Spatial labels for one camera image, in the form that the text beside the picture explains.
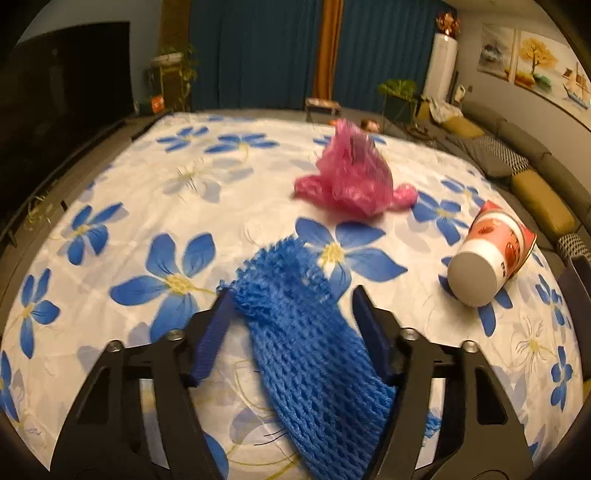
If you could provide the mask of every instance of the blue curtain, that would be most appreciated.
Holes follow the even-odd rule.
[[[321,20],[322,0],[193,0],[193,109],[303,109]]]
[[[345,0],[333,88],[348,108],[381,112],[376,88],[387,79],[412,79],[423,91],[440,0]]]

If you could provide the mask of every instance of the pink plastic bag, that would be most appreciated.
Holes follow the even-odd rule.
[[[404,210],[417,202],[409,184],[394,189],[388,164],[374,141],[355,124],[339,120],[330,144],[316,162],[320,175],[295,181],[295,195],[315,205],[371,217],[385,210]]]

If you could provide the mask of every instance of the white bedsheet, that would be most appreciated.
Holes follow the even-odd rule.
[[[456,157],[375,137],[395,184],[422,191],[419,204],[339,237],[336,227],[348,218],[291,197],[294,179],[316,170],[332,132],[266,119],[169,116],[71,205],[24,279],[1,353],[3,406],[43,464],[107,342],[147,343],[208,308],[220,279],[233,279],[245,259],[296,227],[320,236],[327,275],[341,270],[333,282],[353,327],[350,295],[363,284],[379,308],[431,341],[477,341],[524,424],[534,461],[555,447],[581,408],[582,376],[568,309],[539,249],[486,307],[465,307],[443,288],[446,259],[478,206],[491,199],[509,208],[506,202]],[[335,252],[352,251],[355,262],[335,263]],[[441,388],[435,382],[431,396],[438,417]],[[228,478],[309,478],[265,398],[240,319],[212,376],[192,395]],[[152,457],[165,464],[149,383],[144,409]],[[427,431],[420,465],[433,457],[437,429]]]

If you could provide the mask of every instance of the yellow cushion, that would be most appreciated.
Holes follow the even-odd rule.
[[[417,120],[430,120],[431,119],[431,110],[429,110],[429,102],[427,100],[423,100],[421,105],[418,108],[417,112]]]
[[[553,244],[577,223],[558,194],[532,169],[511,177],[511,190]]]
[[[441,126],[451,134],[456,134],[459,137],[476,138],[484,135],[484,132],[478,125],[473,124],[462,116],[450,118],[447,122],[442,123]]]

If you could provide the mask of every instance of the television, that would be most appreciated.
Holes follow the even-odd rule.
[[[0,242],[33,195],[133,112],[129,22],[17,44],[0,69]]]

